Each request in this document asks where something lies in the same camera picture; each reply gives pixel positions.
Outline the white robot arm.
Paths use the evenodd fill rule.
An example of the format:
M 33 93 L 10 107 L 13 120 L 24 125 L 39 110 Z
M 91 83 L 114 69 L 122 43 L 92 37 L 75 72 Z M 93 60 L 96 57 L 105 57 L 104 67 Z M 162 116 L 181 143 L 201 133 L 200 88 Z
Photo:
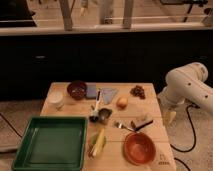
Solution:
M 166 74 L 166 86 L 157 96 L 164 125 L 173 121 L 175 108 L 185 100 L 213 114 L 213 88 L 205 84 L 207 78 L 208 70 L 199 62 L 172 69 Z

